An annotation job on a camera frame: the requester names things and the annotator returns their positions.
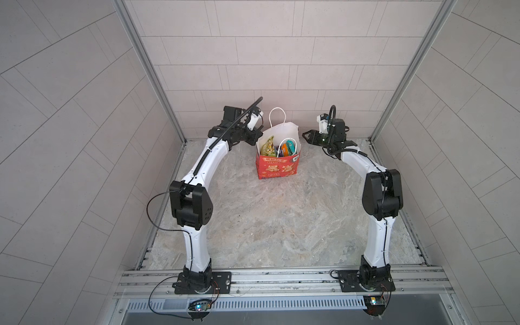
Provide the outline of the red paper gift bag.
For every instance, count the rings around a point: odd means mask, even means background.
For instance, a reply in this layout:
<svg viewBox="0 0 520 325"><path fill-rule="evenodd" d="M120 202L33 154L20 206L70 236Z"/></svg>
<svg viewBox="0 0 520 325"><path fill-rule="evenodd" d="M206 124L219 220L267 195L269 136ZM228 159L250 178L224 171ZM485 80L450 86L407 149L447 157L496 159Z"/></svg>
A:
<svg viewBox="0 0 520 325"><path fill-rule="evenodd" d="M284 120L274 125L271 115L276 110L283 113ZM269 112L269 125L270 128L264 131L257 142L255 162L258 178L262 180L295 175L302 148L299 127L295 123L287 122L287 114L280 107Z"/></svg>

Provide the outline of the yellow snack packet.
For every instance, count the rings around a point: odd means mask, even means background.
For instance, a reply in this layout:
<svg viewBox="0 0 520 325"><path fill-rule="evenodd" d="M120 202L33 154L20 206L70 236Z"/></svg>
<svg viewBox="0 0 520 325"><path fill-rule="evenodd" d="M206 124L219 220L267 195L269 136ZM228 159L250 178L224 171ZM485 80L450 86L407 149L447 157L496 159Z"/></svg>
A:
<svg viewBox="0 0 520 325"><path fill-rule="evenodd" d="M270 136L266 143L261 147L260 154L264 157L277 157L273 135Z"/></svg>

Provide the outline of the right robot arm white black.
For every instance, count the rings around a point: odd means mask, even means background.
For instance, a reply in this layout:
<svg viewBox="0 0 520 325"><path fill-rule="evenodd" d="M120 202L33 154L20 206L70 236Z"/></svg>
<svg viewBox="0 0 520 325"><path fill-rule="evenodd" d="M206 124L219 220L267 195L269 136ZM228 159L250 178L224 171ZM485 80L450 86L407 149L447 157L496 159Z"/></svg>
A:
<svg viewBox="0 0 520 325"><path fill-rule="evenodd" d="M395 289L389 264L391 230L404 205L401 175L396 169L387 169L374 162L355 142L347 140L348 127L344 120L322 114L317 121L319 130L303 134L306 142L322 147L327 156L346 163L364 179L362 206L371 219L358 283L365 291L389 293Z"/></svg>

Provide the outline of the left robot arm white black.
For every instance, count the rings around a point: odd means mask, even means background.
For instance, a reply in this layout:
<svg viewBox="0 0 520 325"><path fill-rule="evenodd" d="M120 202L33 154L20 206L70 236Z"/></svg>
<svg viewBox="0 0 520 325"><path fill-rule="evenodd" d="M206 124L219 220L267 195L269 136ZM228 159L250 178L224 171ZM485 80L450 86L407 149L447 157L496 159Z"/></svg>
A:
<svg viewBox="0 0 520 325"><path fill-rule="evenodd" d="M208 132L205 147L192 169L180 181L172 181L169 198L173 218L184 235L186 262L177 281L177 294L204 294L213 285L211 257L207 244L207 224L213 203L207 188L223 158L233 146L252 146L263 135L257 127L263 113L257 104L247 109L225 106L223 119Z"/></svg>

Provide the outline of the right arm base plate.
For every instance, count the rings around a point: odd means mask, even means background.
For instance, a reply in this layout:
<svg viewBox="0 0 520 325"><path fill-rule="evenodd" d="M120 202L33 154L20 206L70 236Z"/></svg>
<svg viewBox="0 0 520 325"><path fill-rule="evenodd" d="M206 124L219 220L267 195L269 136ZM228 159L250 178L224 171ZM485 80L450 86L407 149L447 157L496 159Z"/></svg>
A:
<svg viewBox="0 0 520 325"><path fill-rule="evenodd" d="M343 293L395 291L395 284L387 268L368 268L361 270L338 270Z"/></svg>

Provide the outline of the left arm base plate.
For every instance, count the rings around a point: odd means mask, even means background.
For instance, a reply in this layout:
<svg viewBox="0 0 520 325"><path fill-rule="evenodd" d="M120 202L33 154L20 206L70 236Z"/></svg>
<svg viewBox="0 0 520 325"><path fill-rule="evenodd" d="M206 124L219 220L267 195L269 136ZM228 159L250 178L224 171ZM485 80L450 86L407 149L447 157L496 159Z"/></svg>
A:
<svg viewBox="0 0 520 325"><path fill-rule="evenodd" d="M228 294L231 282L231 272L182 272L172 287L176 295Z"/></svg>

